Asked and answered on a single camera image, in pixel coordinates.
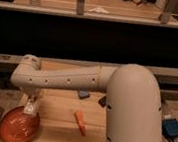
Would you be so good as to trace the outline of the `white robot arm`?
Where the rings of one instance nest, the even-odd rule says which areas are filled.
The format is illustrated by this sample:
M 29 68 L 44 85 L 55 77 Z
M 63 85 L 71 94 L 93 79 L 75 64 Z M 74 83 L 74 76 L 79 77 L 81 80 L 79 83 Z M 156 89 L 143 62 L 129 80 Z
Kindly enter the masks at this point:
M 107 142 L 163 141 L 160 88 L 145 66 L 100 65 L 44 71 L 38 57 L 24 55 L 10 79 L 26 93 L 39 88 L 104 92 Z

